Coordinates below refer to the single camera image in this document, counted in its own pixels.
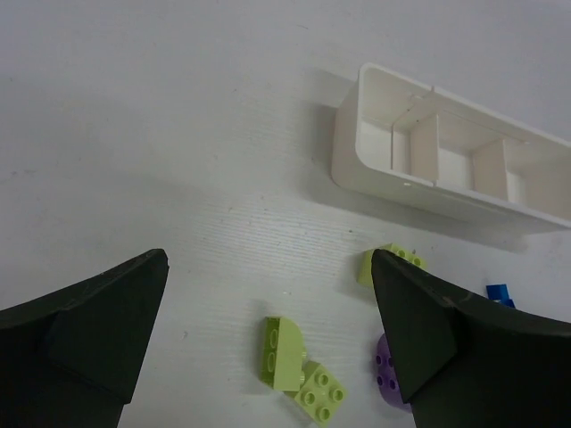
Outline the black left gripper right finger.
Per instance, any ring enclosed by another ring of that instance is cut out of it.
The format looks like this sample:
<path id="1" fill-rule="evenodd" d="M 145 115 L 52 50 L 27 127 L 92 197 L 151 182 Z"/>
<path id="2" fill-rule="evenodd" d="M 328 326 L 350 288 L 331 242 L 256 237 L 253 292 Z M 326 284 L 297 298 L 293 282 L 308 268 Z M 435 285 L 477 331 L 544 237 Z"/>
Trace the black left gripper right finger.
<path id="1" fill-rule="evenodd" d="M 401 398 L 419 427 L 567 427 L 570 326 L 377 249 L 371 275 Z"/>

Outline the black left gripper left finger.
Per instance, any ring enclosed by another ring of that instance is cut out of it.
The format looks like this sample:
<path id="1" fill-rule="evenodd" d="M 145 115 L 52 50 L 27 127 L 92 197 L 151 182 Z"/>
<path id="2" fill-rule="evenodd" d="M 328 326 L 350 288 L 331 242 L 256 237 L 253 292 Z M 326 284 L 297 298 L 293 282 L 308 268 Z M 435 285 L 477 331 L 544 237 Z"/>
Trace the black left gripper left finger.
<path id="1" fill-rule="evenodd" d="M 116 427 L 169 273 L 152 249 L 1 312 L 3 427 Z"/>

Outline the purple rounded lego brick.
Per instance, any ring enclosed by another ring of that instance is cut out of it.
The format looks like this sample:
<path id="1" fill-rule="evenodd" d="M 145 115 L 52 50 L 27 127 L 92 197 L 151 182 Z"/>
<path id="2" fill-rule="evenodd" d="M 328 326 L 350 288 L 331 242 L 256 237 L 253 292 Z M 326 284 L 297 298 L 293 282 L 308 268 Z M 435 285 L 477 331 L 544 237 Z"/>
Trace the purple rounded lego brick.
<path id="1" fill-rule="evenodd" d="M 410 404 L 402 400 L 393 358 L 384 333 L 377 341 L 373 363 L 377 388 L 383 400 L 391 407 L 411 413 Z"/>

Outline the green square lego brick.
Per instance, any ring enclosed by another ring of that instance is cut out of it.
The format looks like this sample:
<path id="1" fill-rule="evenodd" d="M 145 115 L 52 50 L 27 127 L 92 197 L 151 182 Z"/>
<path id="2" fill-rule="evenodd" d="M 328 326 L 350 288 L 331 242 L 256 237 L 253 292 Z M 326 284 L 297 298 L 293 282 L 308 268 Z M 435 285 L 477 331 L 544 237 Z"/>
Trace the green square lego brick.
<path id="1" fill-rule="evenodd" d="M 301 410 L 319 427 L 328 427 L 348 397 L 344 386 L 319 362 L 309 360 L 302 369 L 304 382 L 298 391 L 287 391 Z"/>

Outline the green curved lego brick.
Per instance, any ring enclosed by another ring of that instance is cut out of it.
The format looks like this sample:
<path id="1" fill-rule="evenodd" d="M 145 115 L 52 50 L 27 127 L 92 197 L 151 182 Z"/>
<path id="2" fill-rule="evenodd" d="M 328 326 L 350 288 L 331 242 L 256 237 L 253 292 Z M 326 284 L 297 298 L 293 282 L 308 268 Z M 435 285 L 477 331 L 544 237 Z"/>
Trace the green curved lego brick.
<path id="1" fill-rule="evenodd" d="M 265 317 L 260 379 L 272 390 L 297 392 L 305 381 L 307 358 L 302 332 L 287 317 Z"/>

